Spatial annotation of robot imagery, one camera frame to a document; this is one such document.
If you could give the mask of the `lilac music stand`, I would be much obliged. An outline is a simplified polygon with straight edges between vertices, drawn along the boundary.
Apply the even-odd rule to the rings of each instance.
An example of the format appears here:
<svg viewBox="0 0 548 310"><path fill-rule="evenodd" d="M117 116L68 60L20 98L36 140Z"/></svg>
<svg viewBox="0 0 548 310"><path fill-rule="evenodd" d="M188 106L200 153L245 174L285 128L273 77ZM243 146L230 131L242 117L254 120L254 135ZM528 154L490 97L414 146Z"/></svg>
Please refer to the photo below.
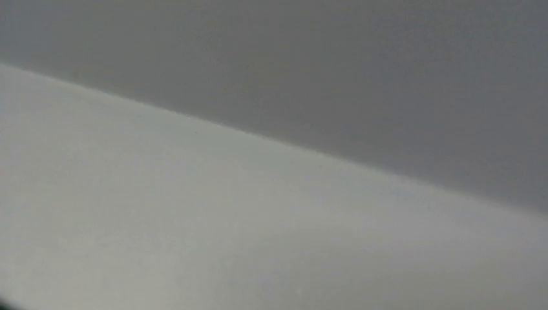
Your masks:
<svg viewBox="0 0 548 310"><path fill-rule="evenodd" d="M547 219L1 67L20 309L546 309Z"/></svg>

